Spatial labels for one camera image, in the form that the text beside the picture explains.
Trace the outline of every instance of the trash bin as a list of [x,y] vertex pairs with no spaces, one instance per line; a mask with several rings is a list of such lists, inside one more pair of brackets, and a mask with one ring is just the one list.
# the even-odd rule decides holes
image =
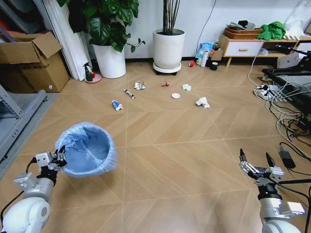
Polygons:
[[103,174],[117,166],[114,142],[107,131],[89,122],[82,122],[64,131],[55,149],[66,146],[67,165],[63,172],[72,177]]

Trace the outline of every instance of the white flower pot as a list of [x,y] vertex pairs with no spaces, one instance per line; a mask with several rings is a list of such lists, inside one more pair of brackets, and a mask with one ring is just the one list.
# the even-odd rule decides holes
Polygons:
[[176,35],[158,34],[162,31],[156,30],[153,33],[155,65],[161,69],[175,69],[179,66],[183,55],[186,33],[174,29],[173,33]]
[[93,45],[99,70],[103,77],[115,79],[126,73],[124,50],[115,51],[112,46]]

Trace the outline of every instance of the black power adapter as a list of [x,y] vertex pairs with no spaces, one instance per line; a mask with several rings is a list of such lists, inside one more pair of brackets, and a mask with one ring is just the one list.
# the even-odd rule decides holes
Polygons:
[[291,154],[287,150],[285,150],[281,145],[277,147],[277,150],[286,168],[293,169],[296,167]]

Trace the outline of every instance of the cardboard box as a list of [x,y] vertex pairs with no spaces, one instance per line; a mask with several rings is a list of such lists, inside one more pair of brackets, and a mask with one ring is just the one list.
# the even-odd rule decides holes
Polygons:
[[222,49],[218,49],[214,52],[214,54],[212,55],[211,60],[212,61],[221,61],[222,57],[223,57],[223,50]]
[[60,92],[69,75],[51,32],[12,33],[17,41],[0,43],[0,84],[14,93]]

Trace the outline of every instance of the red tape roll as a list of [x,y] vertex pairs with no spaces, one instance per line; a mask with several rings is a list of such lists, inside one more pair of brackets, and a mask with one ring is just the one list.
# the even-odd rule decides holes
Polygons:
[[189,67],[193,67],[193,65],[194,65],[194,61],[193,60],[189,61]]

